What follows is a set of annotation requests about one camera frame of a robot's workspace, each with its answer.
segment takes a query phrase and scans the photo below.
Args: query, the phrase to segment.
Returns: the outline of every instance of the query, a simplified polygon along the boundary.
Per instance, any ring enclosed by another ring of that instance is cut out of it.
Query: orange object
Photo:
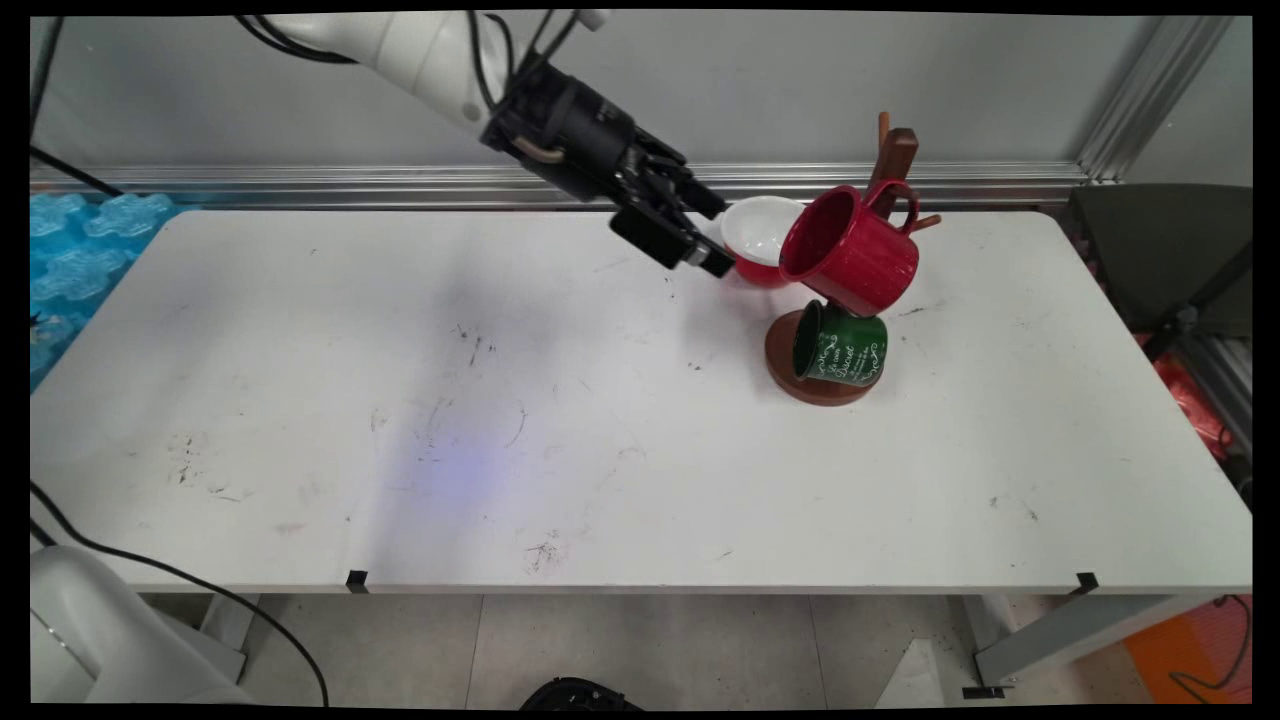
[[[1165,382],[1169,393],[1178,401],[1187,420],[1196,428],[1204,447],[1208,448],[1219,461],[1226,460],[1226,448],[1231,446],[1231,432],[1217,419],[1217,414],[1204,400],[1196,380],[1176,359],[1165,355],[1152,364],[1156,374]]]
[[[1240,596],[1251,611],[1253,596]],[[1221,607],[1204,603],[1178,618],[1165,620],[1125,639],[1134,666],[1157,703],[1197,705],[1198,700],[1170,676],[1185,673],[1208,684],[1217,684],[1231,670],[1244,642],[1244,614],[1234,601]],[[1253,639],[1235,676],[1220,691],[1183,680],[1213,705],[1253,702]]]

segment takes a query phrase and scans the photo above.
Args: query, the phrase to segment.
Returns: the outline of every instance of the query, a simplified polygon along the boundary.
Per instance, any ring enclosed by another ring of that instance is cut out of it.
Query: mug handle
[[[879,196],[887,192],[891,187],[895,190],[890,192],[890,195],[895,195],[897,197],[905,197],[908,206],[906,222],[902,223],[902,227],[897,229],[904,234],[911,234],[911,231],[915,229],[915,222],[920,217],[920,195],[914,190],[911,190],[911,186],[906,184],[906,182],[900,179],[883,179],[876,183],[876,187],[873,187],[867,196],[865,200],[867,208],[873,208],[876,205],[876,201],[879,200]]]

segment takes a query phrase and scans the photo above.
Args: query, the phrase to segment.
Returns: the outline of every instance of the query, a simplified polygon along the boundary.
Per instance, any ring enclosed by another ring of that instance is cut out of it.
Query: wooden mug stand
[[[879,114],[879,154],[876,158],[876,169],[867,183],[870,190],[882,179],[906,179],[911,170],[911,161],[915,160],[915,151],[920,142],[915,138],[911,128],[888,127],[888,113]],[[893,211],[896,199],[888,193],[879,197],[872,210],[888,219]],[[942,222],[941,215],[920,218],[913,229],[931,228]],[[792,310],[773,320],[769,332],[764,336],[764,361],[769,366],[769,375],[791,397],[808,402],[833,407],[847,405],[867,395],[870,387],[846,386],[829,380],[815,380],[810,378],[797,378],[791,366],[791,346],[795,343],[796,327],[800,324],[800,315],[804,310]]]

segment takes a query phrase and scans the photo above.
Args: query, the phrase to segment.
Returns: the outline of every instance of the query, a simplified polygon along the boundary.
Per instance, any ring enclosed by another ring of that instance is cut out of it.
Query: black cable
[[[547,19],[550,17],[549,13],[550,12],[548,10],[548,15],[545,15],[543,18],[543,23],[544,24],[545,24]],[[527,67],[526,67],[526,61],[529,60],[529,55],[530,55],[530,53],[534,51],[532,42],[529,44],[529,49],[525,50],[525,58],[520,61],[520,68],[521,68],[520,69],[520,77],[516,78],[516,82],[511,83],[511,86],[507,88],[507,94],[503,95],[502,101],[498,102],[498,106],[494,108],[489,113],[490,117],[497,118],[498,115],[500,115],[503,113],[503,110],[507,109],[507,105],[511,102],[511,100],[516,96],[516,90],[518,90],[521,85],[524,85],[525,82],[527,82],[529,78],[531,78],[534,76],[534,73],[538,72],[538,69],[540,69],[543,65],[545,65],[548,61],[550,61],[552,55],[554,55],[556,51],[559,50],[559,46],[564,44],[564,38],[568,37],[570,31],[572,31],[573,26],[577,24],[577,15],[579,15],[579,10],[571,12],[570,17],[568,17],[568,22],[564,23],[564,27],[561,28],[561,31],[552,40],[550,45],[547,46],[547,51],[539,54],[536,58],[534,58],[532,61],[529,61]]]
[[[92,187],[93,190],[97,190],[99,192],[104,192],[106,195],[110,195],[111,197],[119,197],[119,196],[124,195],[119,190],[116,190],[116,188],[106,184],[105,182],[95,178],[93,176],[86,173],[84,170],[77,168],[76,165],[70,165],[68,163],[64,163],[64,161],[59,160],[58,158],[54,158],[49,152],[45,152],[44,150],[36,147],[35,145],[31,145],[29,147],[31,147],[31,156],[35,158],[35,159],[37,159],[37,160],[40,160],[41,163],[46,164],[46,165],[49,165],[50,168],[52,168],[52,169],[55,169],[55,170],[58,170],[60,173],[64,173],[67,176],[70,176],[70,177],[81,181],[82,183]]]
[[[485,13],[484,17],[498,23],[498,29],[502,31],[502,40],[507,45],[507,82],[504,85],[511,85],[511,81],[516,77],[516,45],[511,40],[511,28],[507,27],[507,20],[494,13]]]
[[[294,55],[300,58],[305,58],[307,60],[315,60],[317,63],[333,63],[340,65],[356,64],[355,60],[352,60],[346,55],[329,53],[326,50],[316,50],[315,47],[308,47],[306,45],[302,45],[297,40],[293,40],[292,37],[280,32],[279,28],[271,24],[271,20],[266,19],[266,15],[253,15],[253,19],[257,20],[259,27],[261,27],[264,32],[270,35],[273,40],[275,40],[280,45],[284,45],[285,47],[292,50]]]
[[[58,544],[58,541],[55,541],[52,536],[46,533],[45,529],[40,527],[40,523],[37,523],[35,518],[31,519],[31,534],[35,536],[36,539],[40,542],[40,544],[45,547]]]
[[[1231,669],[1226,671],[1226,675],[1224,675],[1221,680],[1219,680],[1217,683],[1213,683],[1213,684],[1206,683],[1204,680],[1201,680],[1199,678],[1193,678],[1192,675],[1188,675],[1187,673],[1178,673],[1178,671],[1175,671],[1175,673],[1170,673],[1169,674],[1169,679],[1170,680],[1178,683],[1178,687],[1180,687],[1184,691],[1189,692],[1192,694],[1192,697],[1194,697],[1196,700],[1201,701],[1202,705],[1212,705],[1212,703],[1210,701],[1204,700],[1198,692],[1196,692],[1194,689],[1192,689],[1190,687],[1188,687],[1185,683],[1183,683],[1183,678],[1185,678],[1188,682],[1196,683],[1197,685],[1199,685],[1202,688],[1206,688],[1206,689],[1210,689],[1210,691],[1220,691],[1220,689],[1225,688],[1228,685],[1228,683],[1231,682],[1231,678],[1235,676],[1235,673],[1240,669],[1240,665],[1244,664],[1244,655],[1249,650],[1249,639],[1253,637],[1253,611],[1249,610],[1249,606],[1245,605],[1243,600],[1240,600],[1240,596],[1238,596],[1238,594],[1230,594],[1230,596],[1220,597],[1220,598],[1217,598],[1217,600],[1213,601],[1213,607],[1222,607],[1224,605],[1226,605],[1226,598],[1228,597],[1230,597],[1231,600],[1234,600],[1236,603],[1239,603],[1239,606],[1242,609],[1244,609],[1244,642],[1240,643],[1240,652],[1238,652],[1235,655],[1235,662],[1231,664]]]
[[[40,58],[36,60],[36,76],[31,86],[31,132],[27,133],[27,142],[36,137],[36,118],[40,117],[40,104],[45,100],[45,86],[49,83],[49,69],[54,64],[54,51],[58,49],[58,37],[63,33],[63,17],[54,18],[54,24],[49,27],[45,45],[40,49]]]
[[[108,547],[108,546],[105,546],[102,543],[99,543],[99,542],[88,539],[87,537],[79,534],[79,532],[70,524],[70,521],[67,520],[67,516],[63,515],[63,511],[59,510],[58,505],[55,505],[54,501],[50,500],[50,497],[47,495],[45,495],[45,491],[42,491],[40,488],[40,486],[36,484],[36,480],[31,480],[31,495],[36,496],[36,500],[38,500],[40,503],[45,506],[45,510],[49,510],[49,514],[54,516],[54,520],[58,521],[58,524],[63,528],[63,530],[68,536],[72,537],[72,539],[74,539],[76,542],[83,544],[84,547],[87,547],[90,550],[96,550],[96,551],[99,551],[101,553],[105,553],[105,555],[114,555],[115,557],[123,557],[125,560],[132,560],[134,562],[141,562],[143,565],[150,565],[151,568],[156,568],[157,570],[164,570],[165,573],[169,573],[170,575],[175,575],[178,578],[182,578],[183,580],[187,580],[188,583],[200,585],[200,587],[205,588],[206,591],[215,592],[215,593],[218,593],[218,594],[220,594],[220,596],[223,596],[223,597],[225,597],[228,600],[232,600],[232,601],[234,601],[234,602],[237,602],[237,603],[247,607],[251,612],[253,612],[253,615],[257,615],[262,620],[266,620],[266,623],[269,625],[271,625],[273,628],[275,628],[282,635],[284,635],[284,638],[287,641],[289,641],[291,643],[293,643],[293,647],[298,648],[298,652],[302,655],[302,659],[307,661],[307,665],[311,666],[311,671],[315,673],[316,682],[320,683],[320,701],[324,703],[325,707],[329,707],[329,685],[325,684],[325,682],[324,682],[324,673],[320,671],[320,666],[316,665],[315,659],[311,657],[311,653],[307,652],[307,648],[302,647],[302,643],[298,642],[298,638],[293,637],[293,633],[291,633],[287,629],[284,629],[284,625],[282,625],[279,621],[276,621],[275,618],[271,618],[271,615],[268,614],[265,610],[260,609],[259,606],[256,606],[252,602],[244,600],[243,597],[233,593],[229,589],[225,589],[225,588],[221,588],[219,585],[215,585],[214,583],[210,583],[207,580],[201,580],[200,578],[197,578],[197,577],[195,577],[195,575],[192,575],[189,573],[183,573],[182,570],[179,570],[179,569],[177,569],[177,568],[174,568],[172,565],[165,565],[164,562],[160,562],[159,560],[152,560],[152,559],[150,559],[150,557],[147,557],[145,555],[136,555],[136,553],[128,552],[125,550],[116,550],[114,547]],[[32,533],[35,533],[35,530],[37,528],[36,521],[32,520],[31,525],[32,525]]]
[[[552,55],[554,55],[556,51],[559,50],[561,45],[564,45],[564,38],[568,37],[570,31],[572,31],[573,26],[577,24],[579,13],[580,10],[573,10],[572,13],[570,13],[568,22],[564,23],[563,28],[561,28],[559,35],[557,35],[556,38],[552,40],[552,44],[547,46],[547,50],[541,53],[541,60],[543,60],[541,64],[549,63]]]
[[[315,50],[314,47],[307,47],[306,45],[294,41],[289,36],[280,32],[262,15],[253,15],[253,18],[259,20],[260,27],[250,22],[248,15],[232,17],[236,18],[236,22],[247,29],[250,35],[262,41],[264,45],[271,47],[273,50],[284,53],[285,55],[292,55],[301,60],[311,60],[312,63],[329,63],[334,65],[351,65],[356,63],[356,60],[352,60],[346,55]]]
[[[252,35],[253,37],[261,40],[264,44],[269,45],[274,50],[279,50],[280,53],[284,53],[287,55],[293,55],[293,53],[289,51],[288,47],[280,45],[279,42],[274,41],[274,40],[271,40],[262,31],[260,31],[256,27],[253,27],[253,23],[248,22],[248,18],[246,18],[244,15],[232,15],[232,17],[236,18],[236,22],[238,22],[241,24],[241,27],[243,27],[244,29],[247,29],[248,33]]]
[[[543,31],[547,29],[547,23],[552,22],[552,15],[556,14],[556,9],[547,10],[543,13],[541,22],[538,23],[538,29],[534,31],[534,38],[529,41],[529,47],[525,47],[524,56],[520,58],[520,70],[524,72],[529,60],[538,54],[538,41],[543,37]]]
[[[484,63],[480,59],[480,23],[476,20],[476,12],[467,10],[467,27],[471,31],[471,69],[476,73],[476,82],[480,83],[480,95],[484,96],[484,104],[493,111],[495,102],[493,101],[493,94],[489,92],[489,81],[484,77]]]

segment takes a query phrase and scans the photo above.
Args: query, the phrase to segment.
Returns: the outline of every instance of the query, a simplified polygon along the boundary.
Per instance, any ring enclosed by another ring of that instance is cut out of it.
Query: table leg
[[[228,647],[218,639],[201,633],[184,625],[178,620],[165,615],[164,612],[156,611],[156,615],[169,625],[179,638],[182,638],[187,644],[189,644],[196,652],[202,655],[210,665],[214,666],[227,682],[239,684],[241,674],[244,671],[244,653],[239,651],[239,647]]]
[[[259,594],[244,594],[244,600],[257,605]],[[239,652],[248,635],[248,626],[253,621],[253,614],[238,602],[215,594],[205,612],[204,621],[200,623],[200,632]]]
[[[1000,637],[1000,614],[983,609],[996,602],[989,596],[966,598],[965,609],[978,639],[974,661],[983,685],[1011,688],[1036,673],[1066,665],[1210,600],[1211,596],[1091,593],[1004,637]]]

